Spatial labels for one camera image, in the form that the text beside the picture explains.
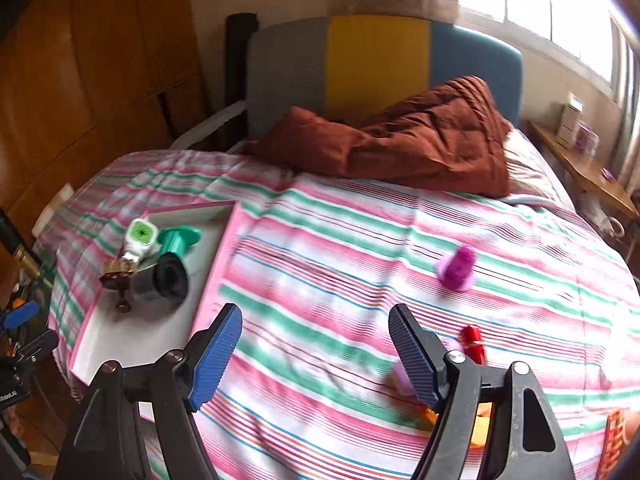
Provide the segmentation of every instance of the blue headboard panel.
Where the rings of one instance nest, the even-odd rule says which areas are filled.
[[[500,113],[518,124],[522,97],[520,51],[469,28],[431,22],[430,88],[465,75],[484,79]]]

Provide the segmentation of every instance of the beige wall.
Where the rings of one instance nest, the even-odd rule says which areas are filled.
[[[200,59],[213,105],[222,104],[222,56],[225,17],[257,12],[262,27],[274,23],[340,13],[347,0],[191,0]],[[524,58],[523,119],[553,127],[560,103],[573,92],[585,105],[585,119],[601,137],[598,158],[606,160],[620,121],[619,107],[574,71],[537,51],[516,44]]]

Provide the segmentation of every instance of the brown blanket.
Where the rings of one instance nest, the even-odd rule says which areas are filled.
[[[468,76],[409,97],[358,128],[292,108],[248,152],[327,176],[497,198],[509,193],[502,142],[510,127],[487,84]]]

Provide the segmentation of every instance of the blue gripper pad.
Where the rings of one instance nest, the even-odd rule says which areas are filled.
[[[25,324],[33,316],[37,316],[39,310],[40,307],[35,301],[25,303],[4,316],[2,328],[5,330],[14,330],[20,325]]]
[[[389,311],[389,335],[398,351],[402,366],[404,366],[404,370],[411,381],[411,386],[414,387],[418,400],[426,404],[434,412],[439,413],[444,400],[437,392],[436,370],[431,367],[420,344],[416,341],[413,331],[405,323],[397,306],[394,306]]]
[[[193,369],[193,386],[187,401],[194,412],[213,398],[242,333],[242,312],[238,306],[232,304],[227,308],[225,305],[212,326],[218,321],[218,329]]]

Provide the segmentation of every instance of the bolt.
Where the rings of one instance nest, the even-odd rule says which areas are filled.
[[[166,354],[164,354],[164,358],[170,363],[179,363],[182,361],[184,357],[184,352],[182,350],[169,350]]]
[[[105,374],[112,374],[117,369],[118,369],[117,361],[107,361],[103,363],[102,366],[100,367],[100,370]]]
[[[522,361],[516,361],[513,364],[513,371],[520,375],[527,375],[529,373],[529,365]]]
[[[465,362],[466,359],[466,356],[460,350],[452,350],[451,352],[448,352],[447,357],[452,363],[458,364]]]

